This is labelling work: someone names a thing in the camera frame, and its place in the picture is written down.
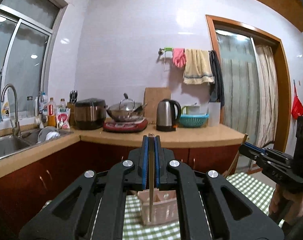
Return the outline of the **person's right hand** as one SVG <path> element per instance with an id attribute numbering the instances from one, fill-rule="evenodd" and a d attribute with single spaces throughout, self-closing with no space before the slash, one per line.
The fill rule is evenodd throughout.
<path id="1" fill-rule="evenodd" d="M 283 219 L 294 225 L 303 216 L 303 193 L 293 194 L 276 185 L 269 205 L 269 217 L 277 224 Z"/>

